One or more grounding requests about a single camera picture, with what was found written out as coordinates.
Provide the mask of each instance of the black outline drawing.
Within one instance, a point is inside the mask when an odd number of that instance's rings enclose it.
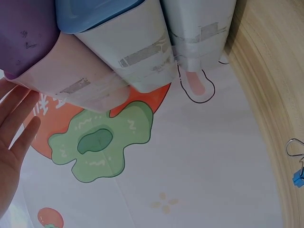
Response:
[[[202,72],[204,73],[205,78],[206,78],[206,79],[212,84],[212,86],[213,86],[213,94],[212,94],[212,96],[211,96],[208,100],[203,101],[203,102],[198,102],[198,101],[193,100],[193,99],[190,97],[190,95],[188,94],[188,92],[187,92],[187,90],[185,89],[184,85],[182,84],[180,66],[177,66],[177,69],[178,69],[179,77],[180,77],[180,85],[181,85],[183,91],[186,93],[187,97],[188,97],[192,102],[194,102],[194,103],[196,103],[196,104],[204,104],[204,103],[207,103],[208,101],[210,101],[210,100],[215,96],[215,92],[216,92],[215,85],[214,85],[214,83],[213,83],[209,78],[207,78],[207,75],[206,75],[205,71],[202,69]]]
[[[228,65],[229,63],[224,63],[224,62],[221,62],[219,61],[220,64],[223,64],[223,65]]]

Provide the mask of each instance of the small flower illustration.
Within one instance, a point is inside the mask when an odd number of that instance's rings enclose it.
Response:
[[[151,208],[162,208],[162,212],[166,215],[170,213],[170,205],[175,205],[179,202],[178,199],[171,199],[167,202],[166,193],[164,192],[161,192],[159,196],[162,202],[153,202]]]

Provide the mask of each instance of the red fruit illustration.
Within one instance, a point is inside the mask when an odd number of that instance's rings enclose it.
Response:
[[[52,208],[43,208],[38,212],[38,220],[45,228],[63,228],[61,214]]]

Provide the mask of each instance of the cartoon illustration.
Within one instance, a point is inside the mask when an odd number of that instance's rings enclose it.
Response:
[[[170,200],[167,200],[167,196],[166,196],[166,193],[164,192],[161,192],[160,195],[160,202],[153,202],[151,204],[151,208],[161,208],[162,209],[162,212],[167,215],[167,214],[170,214],[170,205],[175,205],[175,204],[178,204],[179,203],[179,200],[178,199],[170,199]]]
[[[72,118],[66,133],[49,139],[52,160],[63,165],[76,160],[72,173],[81,182],[115,177],[124,170],[124,148],[147,143],[153,112],[144,102],[135,101],[117,116],[88,110]]]
[[[38,212],[38,220],[44,228],[63,228],[61,214],[52,208],[43,208]]]
[[[55,164],[74,161],[72,173],[79,181],[115,177],[124,170],[124,149],[150,140],[153,114],[169,88],[166,85],[148,94],[131,89],[123,105],[104,114],[41,95],[24,124],[34,115],[41,118],[32,147]]]
[[[210,101],[215,95],[215,85],[207,77],[204,70],[202,74],[185,72],[178,67],[180,85],[187,97],[196,104],[204,104]]]

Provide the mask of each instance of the blue binder clip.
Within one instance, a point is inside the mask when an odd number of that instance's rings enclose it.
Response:
[[[302,169],[294,174],[293,182],[294,182],[294,185],[297,186],[298,188],[300,188],[304,185],[304,175],[303,175]]]
[[[302,187],[304,185],[304,153],[300,153],[300,154],[290,154],[288,152],[288,146],[293,143],[293,142],[296,142],[296,143],[299,143],[300,145],[304,146],[304,142],[298,140],[298,139],[291,139],[289,140],[287,143],[286,143],[286,146],[285,146],[285,152],[287,153],[287,155],[289,157],[301,157],[299,163],[302,164],[302,167],[301,169],[296,172],[294,174],[294,177],[293,177],[293,182],[294,182],[294,185],[297,186],[298,188]]]

